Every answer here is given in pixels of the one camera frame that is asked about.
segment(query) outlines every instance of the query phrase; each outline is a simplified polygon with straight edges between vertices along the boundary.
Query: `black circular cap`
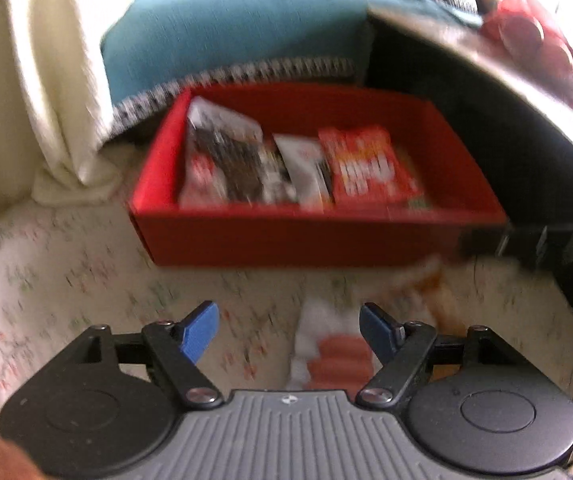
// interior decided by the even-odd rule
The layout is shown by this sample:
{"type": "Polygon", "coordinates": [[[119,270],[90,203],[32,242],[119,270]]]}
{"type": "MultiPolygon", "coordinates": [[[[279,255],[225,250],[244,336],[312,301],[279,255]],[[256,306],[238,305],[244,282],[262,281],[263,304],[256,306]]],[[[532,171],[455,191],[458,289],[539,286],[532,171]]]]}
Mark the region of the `black circular cap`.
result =
{"type": "Polygon", "coordinates": [[[535,420],[535,408],[528,399],[500,390],[467,397],[461,405],[461,414],[473,426],[491,433],[523,430],[535,420]]]}
{"type": "Polygon", "coordinates": [[[174,420],[153,384],[105,366],[68,365],[18,390],[0,413],[0,433],[49,476],[105,478],[156,449],[174,420]]]}
{"type": "Polygon", "coordinates": [[[90,433],[116,420],[120,402],[99,390],[71,390],[46,403],[46,419],[67,433],[90,433]]]}
{"type": "Polygon", "coordinates": [[[528,474],[573,449],[573,402],[526,366],[463,368],[420,389],[406,416],[426,452],[468,472],[528,474]]]}

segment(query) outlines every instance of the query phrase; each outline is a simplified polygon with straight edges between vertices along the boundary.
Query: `red box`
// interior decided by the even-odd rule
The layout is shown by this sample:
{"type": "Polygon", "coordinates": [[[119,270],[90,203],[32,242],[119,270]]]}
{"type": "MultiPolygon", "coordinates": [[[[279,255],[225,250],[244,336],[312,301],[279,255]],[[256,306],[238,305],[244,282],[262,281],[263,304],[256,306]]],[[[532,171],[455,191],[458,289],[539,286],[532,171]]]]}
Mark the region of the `red box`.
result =
{"type": "Polygon", "coordinates": [[[506,215],[460,139],[429,102],[370,89],[316,84],[211,86],[183,92],[164,120],[130,203],[135,228],[160,266],[390,266],[429,254],[457,256],[471,226],[506,215]],[[380,124],[407,150],[433,205],[305,212],[297,205],[180,208],[186,112],[193,96],[246,114],[272,133],[316,136],[380,124]]]}

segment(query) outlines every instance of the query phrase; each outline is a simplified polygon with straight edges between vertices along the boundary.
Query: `white towel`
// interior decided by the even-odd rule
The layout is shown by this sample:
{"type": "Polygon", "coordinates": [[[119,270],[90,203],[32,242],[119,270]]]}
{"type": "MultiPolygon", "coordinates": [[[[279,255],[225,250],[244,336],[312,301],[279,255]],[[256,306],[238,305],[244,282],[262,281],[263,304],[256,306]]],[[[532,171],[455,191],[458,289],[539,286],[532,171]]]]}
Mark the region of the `white towel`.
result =
{"type": "Polygon", "coordinates": [[[60,205],[118,186],[128,154],[98,154],[112,123],[100,43],[132,1],[0,0],[0,213],[30,192],[60,205]]]}

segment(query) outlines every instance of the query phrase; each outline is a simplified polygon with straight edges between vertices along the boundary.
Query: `snack bag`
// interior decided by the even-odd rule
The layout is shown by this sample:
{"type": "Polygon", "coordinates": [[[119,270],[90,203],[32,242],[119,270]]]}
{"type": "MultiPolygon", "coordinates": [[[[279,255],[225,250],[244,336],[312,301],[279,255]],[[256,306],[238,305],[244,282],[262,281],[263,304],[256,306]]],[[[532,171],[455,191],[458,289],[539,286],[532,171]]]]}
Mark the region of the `snack bag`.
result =
{"type": "Polygon", "coordinates": [[[327,184],[330,171],[319,140],[281,134],[273,135],[273,139],[284,159],[300,205],[306,209],[317,209],[330,203],[327,184]]]}
{"type": "Polygon", "coordinates": [[[408,202],[423,191],[397,160],[391,137],[381,126],[349,132],[319,131],[333,174],[337,206],[408,202]]]}
{"type": "Polygon", "coordinates": [[[186,180],[182,206],[231,202],[293,201],[281,161],[262,144],[260,124],[204,98],[192,100],[187,117],[186,180]]]}

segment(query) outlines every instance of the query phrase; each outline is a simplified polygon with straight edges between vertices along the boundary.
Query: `orange object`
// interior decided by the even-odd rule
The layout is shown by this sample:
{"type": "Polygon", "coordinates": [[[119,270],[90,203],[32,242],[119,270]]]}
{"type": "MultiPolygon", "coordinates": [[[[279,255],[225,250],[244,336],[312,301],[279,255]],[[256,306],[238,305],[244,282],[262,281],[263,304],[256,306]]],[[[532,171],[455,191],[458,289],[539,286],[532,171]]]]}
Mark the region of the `orange object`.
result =
{"type": "Polygon", "coordinates": [[[349,357],[370,362],[373,355],[361,335],[332,335],[322,340],[317,347],[323,358],[349,357]]]}
{"type": "Polygon", "coordinates": [[[445,377],[455,375],[460,371],[460,365],[435,365],[431,374],[431,381],[439,381],[445,377]]]}
{"type": "Polygon", "coordinates": [[[370,359],[329,357],[309,361],[306,365],[313,381],[364,384],[373,377],[370,359]]]}

